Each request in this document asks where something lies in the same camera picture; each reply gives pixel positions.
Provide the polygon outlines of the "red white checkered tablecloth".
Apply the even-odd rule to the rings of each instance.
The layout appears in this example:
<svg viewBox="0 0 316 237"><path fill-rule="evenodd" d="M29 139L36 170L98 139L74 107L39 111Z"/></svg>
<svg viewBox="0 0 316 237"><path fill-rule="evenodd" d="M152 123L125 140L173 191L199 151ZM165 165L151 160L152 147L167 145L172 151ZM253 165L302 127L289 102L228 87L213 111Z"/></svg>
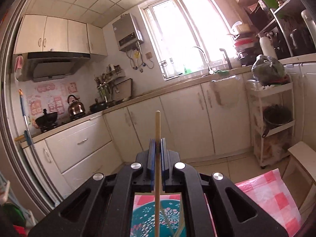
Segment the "red white checkered tablecloth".
<svg viewBox="0 0 316 237"><path fill-rule="evenodd" d="M301 227L301 216L288 188L281 179L279 169L274 169L254 177L236 186L257 205L283 226L289 236L295 236ZM160 196L163 199L178 199L181 194ZM153 195L136 195L133 210L143 204L154 201Z"/></svg>

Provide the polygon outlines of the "white wooden stool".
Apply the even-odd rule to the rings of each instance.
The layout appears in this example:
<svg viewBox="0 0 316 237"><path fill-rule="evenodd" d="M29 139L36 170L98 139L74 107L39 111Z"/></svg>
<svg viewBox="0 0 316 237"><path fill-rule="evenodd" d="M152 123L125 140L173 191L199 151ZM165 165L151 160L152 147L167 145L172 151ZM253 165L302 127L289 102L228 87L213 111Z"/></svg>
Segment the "white wooden stool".
<svg viewBox="0 0 316 237"><path fill-rule="evenodd" d="M315 151L303 141L289 148L290 160L282 179L292 191L300 213L315 204Z"/></svg>

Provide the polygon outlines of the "blue perforated plastic basket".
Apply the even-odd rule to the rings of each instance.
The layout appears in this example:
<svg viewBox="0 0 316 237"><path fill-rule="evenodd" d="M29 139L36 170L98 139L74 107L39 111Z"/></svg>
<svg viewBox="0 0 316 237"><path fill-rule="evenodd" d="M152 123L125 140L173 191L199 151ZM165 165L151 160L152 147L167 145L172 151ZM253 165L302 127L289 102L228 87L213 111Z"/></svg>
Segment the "blue perforated plastic basket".
<svg viewBox="0 0 316 237"><path fill-rule="evenodd" d="M179 200L163 199L160 201L160 236L172 236L161 212L164 208L171 227L176 233L179 222ZM155 236L155 202L151 201L134 209L130 236ZM186 236L184 227L181 237Z"/></svg>

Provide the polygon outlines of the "utensil rack with plants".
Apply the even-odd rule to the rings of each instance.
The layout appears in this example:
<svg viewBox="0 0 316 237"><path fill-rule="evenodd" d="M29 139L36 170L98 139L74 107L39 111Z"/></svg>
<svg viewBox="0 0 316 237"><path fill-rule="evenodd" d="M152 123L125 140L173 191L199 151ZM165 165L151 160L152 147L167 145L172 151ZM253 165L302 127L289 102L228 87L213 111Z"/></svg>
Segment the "utensil rack with plants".
<svg viewBox="0 0 316 237"><path fill-rule="evenodd" d="M133 80L127 78L120 65L109 64L106 72L95 77L97 90L107 108L128 101L132 97Z"/></svg>

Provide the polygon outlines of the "blue handled mop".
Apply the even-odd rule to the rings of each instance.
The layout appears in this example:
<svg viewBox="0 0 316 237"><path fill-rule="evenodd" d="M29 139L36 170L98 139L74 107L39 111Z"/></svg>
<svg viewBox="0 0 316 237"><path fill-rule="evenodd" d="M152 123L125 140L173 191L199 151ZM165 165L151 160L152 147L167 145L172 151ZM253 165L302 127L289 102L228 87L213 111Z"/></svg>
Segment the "blue handled mop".
<svg viewBox="0 0 316 237"><path fill-rule="evenodd" d="M46 170L44 169L44 166L41 163L41 160L40 160L40 158L39 158L39 156L38 156L38 154L36 152L36 148L35 148L32 136L31 136L31 131L30 131L29 125L28 125L28 120L27 120L27 117L26 117L26 110L25 110L25 106L24 106L23 92L22 92L21 89L19 89L18 92L19 92L21 111L22 111L22 114L23 114L23 119L24 119L25 127L26 127L26 130L25 130L26 131L26 134L25 134L26 141L27 141L28 146L29 146L29 148L31 150L32 156L34 157L34 160L36 161L36 163L37 163L37 165L39 167L39 170L40 170L41 174L43 175L44 181L48 184L49 189L54 193L54 195L56 196L58 201L62 202L61 195L57 191L56 187L53 186L53 183L50 180L50 178L48 177L48 174L46 173Z"/></svg>

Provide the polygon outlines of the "white storage shelf rack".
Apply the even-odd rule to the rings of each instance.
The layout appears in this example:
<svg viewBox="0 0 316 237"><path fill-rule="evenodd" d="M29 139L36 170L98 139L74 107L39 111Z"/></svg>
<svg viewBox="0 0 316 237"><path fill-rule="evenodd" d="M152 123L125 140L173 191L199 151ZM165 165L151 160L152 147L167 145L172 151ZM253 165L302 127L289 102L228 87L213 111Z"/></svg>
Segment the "white storage shelf rack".
<svg viewBox="0 0 316 237"><path fill-rule="evenodd" d="M289 156L295 128L293 83L289 75L267 85L247 80L246 91L254 155L264 169Z"/></svg>

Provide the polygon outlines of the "range hood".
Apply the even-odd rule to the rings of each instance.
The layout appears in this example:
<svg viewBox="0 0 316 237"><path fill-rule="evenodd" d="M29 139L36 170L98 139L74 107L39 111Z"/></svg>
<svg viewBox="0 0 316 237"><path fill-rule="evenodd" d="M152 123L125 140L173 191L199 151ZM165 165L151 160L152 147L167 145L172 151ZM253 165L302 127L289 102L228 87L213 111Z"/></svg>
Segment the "range hood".
<svg viewBox="0 0 316 237"><path fill-rule="evenodd" d="M32 52L17 59L14 74L18 81L42 82L75 74L90 54L73 52Z"/></svg>

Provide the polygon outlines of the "black pan on shelf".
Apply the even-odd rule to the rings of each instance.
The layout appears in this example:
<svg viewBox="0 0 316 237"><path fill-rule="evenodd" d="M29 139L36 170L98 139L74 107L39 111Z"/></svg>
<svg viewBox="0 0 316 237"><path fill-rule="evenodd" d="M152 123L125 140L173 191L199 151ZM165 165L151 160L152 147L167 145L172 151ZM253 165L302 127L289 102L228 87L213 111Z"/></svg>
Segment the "black pan on shelf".
<svg viewBox="0 0 316 237"><path fill-rule="evenodd" d="M291 122L292 113L285 106L275 104L264 109L263 120L265 122L265 129L261 137L265 138L270 130Z"/></svg>

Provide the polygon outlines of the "black wok on stove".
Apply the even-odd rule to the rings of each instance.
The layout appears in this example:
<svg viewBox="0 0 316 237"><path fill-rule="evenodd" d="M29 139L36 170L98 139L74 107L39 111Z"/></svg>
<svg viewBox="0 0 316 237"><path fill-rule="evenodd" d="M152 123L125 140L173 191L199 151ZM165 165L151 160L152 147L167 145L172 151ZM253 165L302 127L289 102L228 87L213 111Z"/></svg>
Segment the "black wok on stove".
<svg viewBox="0 0 316 237"><path fill-rule="evenodd" d="M55 128L58 125L57 117L57 112L47 113L47 109L43 109L43 115L36 118L35 123L37 124L41 132L44 133Z"/></svg>

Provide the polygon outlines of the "stacked pots on counter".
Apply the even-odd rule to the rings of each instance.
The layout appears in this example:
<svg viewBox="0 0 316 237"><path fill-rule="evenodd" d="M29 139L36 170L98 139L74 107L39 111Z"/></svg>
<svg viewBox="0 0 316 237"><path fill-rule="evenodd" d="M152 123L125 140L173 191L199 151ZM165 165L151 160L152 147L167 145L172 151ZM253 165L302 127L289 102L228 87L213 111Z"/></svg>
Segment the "stacked pots on counter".
<svg viewBox="0 0 316 237"><path fill-rule="evenodd" d="M256 34L249 24L241 21L235 22L231 27L233 47L236 50L237 59L242 66L252 65L260 53Z"/></svg>

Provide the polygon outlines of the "steel kettle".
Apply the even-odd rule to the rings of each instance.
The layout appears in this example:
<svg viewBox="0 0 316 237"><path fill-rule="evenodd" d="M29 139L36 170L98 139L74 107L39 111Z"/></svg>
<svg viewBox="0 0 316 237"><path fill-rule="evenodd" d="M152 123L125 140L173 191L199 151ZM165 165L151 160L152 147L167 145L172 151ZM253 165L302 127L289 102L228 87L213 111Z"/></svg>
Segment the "steel kettle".
<svg viewBox="0 0 316 237"><path fill-rule="evenodd" d="M68 113L71 118L85 115L86 110L84 104L74 95L69 95L67 102L69 105Z"/></svg>

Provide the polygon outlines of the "wall gas water heater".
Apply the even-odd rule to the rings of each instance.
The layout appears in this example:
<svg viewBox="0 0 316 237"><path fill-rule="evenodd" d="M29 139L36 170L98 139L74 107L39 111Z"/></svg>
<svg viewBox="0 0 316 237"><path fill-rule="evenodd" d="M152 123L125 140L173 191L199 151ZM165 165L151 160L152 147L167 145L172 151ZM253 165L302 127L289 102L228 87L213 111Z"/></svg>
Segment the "wall gas water heater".
<svg viewBox="0 0 316 237"><path fill-rule="evenodd" d="M137 47L137 44L144 42L136 18L130 13L121 15L113 23L113 30L119 51L133 50Z"/></svg>

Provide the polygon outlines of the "white thermos bottle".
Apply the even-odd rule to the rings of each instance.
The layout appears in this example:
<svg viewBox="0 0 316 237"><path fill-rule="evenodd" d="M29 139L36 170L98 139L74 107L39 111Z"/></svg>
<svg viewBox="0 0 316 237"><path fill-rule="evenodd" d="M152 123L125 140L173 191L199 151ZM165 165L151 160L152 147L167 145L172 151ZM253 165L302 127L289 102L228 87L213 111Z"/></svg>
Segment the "white thermos bottle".
<svg viewBox="0 0 316 237"><path fill-rule="evenodd" d="M267 36L267 34L259 33L259 43L260 43L260 47L263 52L263 55L277 59L277 55L273 47L273 43L271 39Z"/></svg>

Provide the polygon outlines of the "kitchen window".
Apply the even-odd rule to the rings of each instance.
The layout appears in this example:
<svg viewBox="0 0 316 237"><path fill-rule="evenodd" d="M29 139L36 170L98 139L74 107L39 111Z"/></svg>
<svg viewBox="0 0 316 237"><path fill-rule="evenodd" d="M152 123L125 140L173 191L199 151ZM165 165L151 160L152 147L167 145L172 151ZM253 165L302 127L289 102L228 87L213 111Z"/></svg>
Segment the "kitchen window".
<svg viewBox="0 0 316 237"><path fill-rule="evenodd" d="M215 0L159 0L144 7L159 68L165 80L232 69L236 51L228 20Z"/></svg>

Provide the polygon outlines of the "upper wall cabinets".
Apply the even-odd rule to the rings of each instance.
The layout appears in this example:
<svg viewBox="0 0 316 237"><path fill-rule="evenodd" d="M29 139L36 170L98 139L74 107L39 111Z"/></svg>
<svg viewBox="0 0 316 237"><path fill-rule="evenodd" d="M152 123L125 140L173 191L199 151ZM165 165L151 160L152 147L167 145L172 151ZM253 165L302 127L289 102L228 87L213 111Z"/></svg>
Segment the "upper wall cabinets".
<svg viewBox="0 0 316 237"><path fill-rule="evenodd" d="M63 18L24 15L13 53L46 51L108 55L99 27Z"/></svg>

